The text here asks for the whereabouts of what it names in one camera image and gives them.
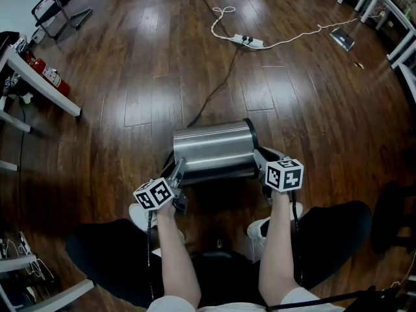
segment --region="stainless steel trash can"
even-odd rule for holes
[[[258,147],[253,123],[240,122],[186,128],[174,133],[175,162],[186,161],[182,185],[209,179],[252,177]]]

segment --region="wooden floor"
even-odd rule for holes
[[[237,9],[224,16],[230,35],[249,34],[266,44],[357,16],[336,0],[208,2]],[[174,129],[186,126],[223,81],[236,50],[211,35],[214,18],[201,0],[77,0],[71,6],[92,7],[94,14],[78,32],[57,45],[45,40],[35,53],[71,85],[70,98],[82,107],[82,116],[76,120],[35,94],[25,107],[34,132],[25,137],[20,206],[18,175],[0,173],[5,229],[21,226],[64,288],[84,278],[68,259],[64,239],[80,223],[128,218],[132,191],[157,176]],[[388,181],[414,182],[411,112],[387,51],[369,26],[356,22],[344,28],[356,39],[349,53],[329,30],[268,51],[240,52],[227,85],[198,122],[252,119],[261,145],[304,163],[298,199],[305,209],[349,200],[373,209]],[[21,117],[16,103],[11,113]],[[20,137],[3,128],[2,160],[18,162]],[[191,204],[179,220],[191,252],[217,237],[238,249],[247,225],[270,212],[254,185],[248,182],[233,199],[211,193],[224,207],[201,211]],[[230,198],[234,202],[226,203]],[[109,248],[121,247],[109,242]],[[410,261],[403,248],[375,256],[366,244],[314,292],[386,288],[401,279]],[[134,309],[101,288],[72,306]]]

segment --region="white sneaker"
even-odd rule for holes
[[[133,203],[129,207],[129,214],[133,223],[136,224],[136,227],[138,227],[144,233],[147,233],[148,222],[149,222],[149,212],[145,210],[138,203]],[[153,228],[156,225],[157,225],[156,214],[153,214],[151,218],[151,227]]]
[[[20,98],[25,102],[25,104],[30,104],[32,97],[33,95],[30,92],[28,92],[24,96],[20,96]]]
[[[290,203],[290,205],[291,205],[290,216],[291,216],[291,221],[293,221],[294,216],[293,216],[293,210],[292,210],[292,203]],[[302,204],[299,202],[296,202],[296,215],[298,218],[300,217],[300,215],[302,215],[303,211],[304,211],[304,207],[302,206]],[[269,220],[270,220],[270,217],[264,218],[262,220],[257,220],[251,223],[247,228],[247,236],[249,236],[251,239],[266,239],[266,237],[264,237],[261,234],[261,227],[264,223],[266,223]]]

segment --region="red fire extinguisher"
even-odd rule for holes
[[[70,86],[67,84],[67,82],[62,80],[61,77],[42,59],[36,59],[31,64],[31,66],[36,71],[36,73],[43,76],[43,78],[51,85],[53,85],[62,95],[68,96],[70,93]]]

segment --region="electrical cable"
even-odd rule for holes
[[[302,253],[300,251],[300,242],[299,242],[299,219],[298,219],[298,214],[296,212],[296,191],[293,190],[292,191],[292,212],[293,212],[293,222],[294,222],[294,234],[295,234],[295,240],[296,241],[296,246],[295,246],[295,250],[297,253],[297,260],[295,260],[295,270],[296,270],[296,274],[295,274],[295,278],[299,279],[299,284],[302,286],[302,280],[304,277],[304,273],[302,270]]]
[[[216,14],[214,13],[214,10],[211,8],[211,6],[209,5],[209,3],[206,0],[202,0],[203,3],[205,3],[205,5],[208,7],[209,11],[211,12],[211,14],[214,16],[214,18],[217,18]],[[218,21],[220,23],[220,26],[222,28],[222,30],[225,32],[225,34],[227,35],[227,37],[229,37],[229,34],[227,32],[227,29],[224,27],[224,25],[221,23],[221,20]]]
[[[233,56],[233,58],[232,58],[232,60],[231,60],[231,63],[230,63],[230,65],[229,65],[229,68],[228,68],[228,73],[227,73],[227,75],[226,75],[226,77],[224,78],[224,80],[208,95],[208,97],[207,98],[205,98],[205,101],[203,102],[203,105],[202,105],[202,107],[201,107],[201,109],[199,110],[199,112],[197,113],[197,115],[195,116],[195,118],[187,125],[187,128],[189,128],[189,127],[192,127],[193,125],[195,125],[197,122],[198,122],[198,120],[201,118],[201,115],[202,115],[202,112],[203,112],[203,110],[205,109],[205,107],[207,106],[207,104],[208,104],[208,102],[210,101],[210,100],[212,100],[212,98],[214,97],[214,95],[219,91],[219,90],[221,90],[221,88],[227,83],[227,81],[228,81],[228,78],[229,78],[229,76],[231,75],[231,71],[232,71],[232,69],[233,69],[233,67],[234,67],[234,62],[235,62],[235,59],[237,58],[237,54],[238,54],[238,52],[239,52],[239,49],[242,47],[242,45],[240,44],[239,46],[237,46],[237,49],[235,50],[235,52],[234,52],[234,56]],[[172,150],[170,153],[169,153],[169,155],[168,155],[168,157],[166,158],[166,160],[165,160],[165,162],[164,162],[164,164],[163,164],[163,167],[162,167],[162,170],[163,169],[165,169],[166,168],[166,166],[168,165],[168,163],[169,163],[169,161],[170,161],[170,159],[172,158],[172,156],[174,155],[174,151]]]
[[[227,75],[226,75],[226,78],[209,94],[209,96],[205,99],[205,101],[203,102],[203,105],[202,105],[202,107],[201,107],[201,109],[200,109],[200,111],[197,113],[197,115],[195,116],[195,118],[193,119],[193,121],[191,121],[188,125],[187,125],[187,127],[192,127],[193,125],[195,125],[196,124],[196,122],[201,118],[201,114],[202,114],[202,112],[203,112],[203,110],[204,110],[204,108],[207,106],[207,104],[208,104],[208,102],[213,98],[213,96],[227,83],[227,80],[228,80],[228,77],[231,75],[231,71],[233,70],[233,66],[234,66],[234,62],[235,62],[235,59],[237,58],[237,54],[238,54],[238,52],[239,52],[239,49],[241,48],[241,45],[242,44],[240,44],[238,47],[237,47],[237,49],[235,50],[235,53],[234,53],[234,56],[233,56],[233,59],[231,60],[231,63],[230,63],[230,65],[229,65],[229,68],[228,68],[228,73],[227,73]]]
[[[25,110],[23,110],[23,107],[21,106],[20,101],[19,101],[19,106],[20,106],[21,112],[23,113],[23,123],[26,124]],[[19,172],[18,172],[19,231],[21,231],[21,157],[22,157],[22,154],[23,154],[23,141],[24,140],[25,140],[25,132],[22,131],[21,132],[21,141],[20,141]]]
[[[150,273],[150,235],[151,235],[151,219],[153,217],[153,211],[149,211],[149,218],[148,218],[148,272],[149,272],[149,287],[150,287],[150,296],[151,301],[155,300],[153,296],[153,285],[151,282],[151,273]]]
[[[391,286],[390,286],[390,288],[393,288],[393,286],[395,285],[395,284],[398,284],[398,286],[401,286],[402,284],[403,284],[403,282],[408,278],[408,276],[409,276],[409,274],[410,274],[410,271],[411,271],[411,269],[413,268],[413,265],[415,264],[415,259],[416,259],[416,251],[414,252],[414,254],[413,254],[413,261],[411,262],[411,265],[410,265],[410,267],[409,267],[409,270],[408,270],[408,272],[406,273],[406,275],[403,277],[403,279],[402,279],[402,281],[395,281],[395,282],[393,282],[392,284],[391,284]]]
[[[277,311],[281,309],[293,309],[296,307],[305,307],[305,306],[316,306],[316,305],[322,305],[322,304],[329,304],[329,303],[335,303],[339,302],[341,300],[347,300],[351,298],[360,298],[362,296],[368,295],[368,291],[356,291],[351,292],[348,294],[340,294],[338,296],[332,296],[327,298],[321,298],[318,300],[310,300],[308,302],[299,302],[299,303],[290,303],[290,304],[281,304],[281,305],[274,305],[270,307],[266,307],[266,311]],[[382,292],[372,292],[374,295],[382,295]]]
[[[215,36],[215,37],[217,37],[217,38],[219,38],[219,39],[224,39],[224,40],[229,40],[230,42],[234,42],[234,43],[238,43],[238,44],[242,44],[242,45],[244,45],[244,46],[246,46],[246,47],[249,47],[250,49],[272,49],[273,47],[275,47],[275,46],[277,46],[277,45],[281,45],[281,44],[286,44],[286,43],[290,43],[290,42],[293,42],[294,40],[296,40],[296,39],[298,39],[298,38],[300,38],[300,37],[302,37],[302,36],[309,36],[310,34],[317,34],[317,33],[319,33],[322,29],[327,29],[327,28],[330,28],[330,27],[336,27],[336,26],[338,26],[338,25],[344,25],[344,24],[347,24],[347,23],[351,23],[351,22],[354,22],[354,21],[356,21],[356,20],[358,20],[359,18],[354,18],[354,19],[351,19],[351,20],[349,20],[349,21],[345,21],[345,22],[340,22],[340,23],[334,23],[334,24],[330,24],[330,25],[325,25],[325,26],[321,26],[321,25],[319,25],[318,24],[318,27],[319,27],[319,29],[318,30],[315,30],[315,31],[311,31],[311,32],[303,32],[303,33],[301,33],[301,34],[299,34],[298,36],[296,36],[296,37],[294,37],[294,38],[292,38],[292,39],[289,39],[289,40],[284,40],[284,41],[282,41],[282,42],[278,42],[278,43],[275,43],[275,44],[273,44],[273,45],[270,45],[270,46],[266,46],[266,47],[254,47],[254,46],[250,46],[250,43],[249,44],[246,44],[246,43],[241,43],[239,40],[236,40],[234,37],[230,37],[230,36],[228,36],[228,37],[225,37],[225,36],[220,36],[220,35],[218,35],[218,34],[216,34],[215,33],[215,31],[214,31],[214,28],[215,28],[215,25],[218,23],[218,22],[220,22],[221,21],[221,19],[224,17],[224,13],[232,13],[232,12],[234,12],[235,11],[235,7],[232,7],[232,6],[227,6],[226,8],[223,8],[223,9],[221,9],[221,8],[218,8],[218,7],[214,7],[213,8],[213,12],[219,12],[219,13],[221,13],[221,15],[216,19],[216,21],[213,23],[213,25],[211,26],[211,33]],[[380,16],[381,14],[378,14],[377,16],[369,16],[370,18],[378,18],[379,16]]]
[[[18,255],[18,257],[20,256],[20,254],[32,255],[32,253],[29,253],[29,252],[28,252],[28,251],[27,251],[27,250],[23,247],[22,243],[20,243],[19,247],[18,247],[18,248],[16,248],[16,245],[14,244],[14,242],[13,242],[12,240],[10,240],[10,239],[7,239],[7,245],[6,245],[6,251],[5,251],[6,257],[7,257],[8,244],[9,244],[10,242],[13,244],[14,249],[15,249],[16,254]],[[52,273],[51,273],[51,271],[49,270],[49,268],[45,265],[45,263],[44,263],[44,262],[43,262],[40,258],[36,258],[36,261],[33,261],[33,262],[29,263],[29,264],[30,264],[30,266],[31,266],[31,271],[28,271],[28,270],[27,270],[27,267],[25,267],[26,272],[27,272],[29,275],[34,274],[36,277],[38,277],[38,278],[42,278],[43,280],[45,280],[45,276],[44,276],[44,274],[43,274],[42,270],[40,269],[40,265],[39,265],[38,261],[39,261],[39,262],[41,262],[41,263],[43,264],[43,266],[46,268],[46,270],[47,270],[47,271],[51,274],[51,277],[52,277],[52,278],[55,278],[55,277],[54,277],[54,275],[52,275]]]

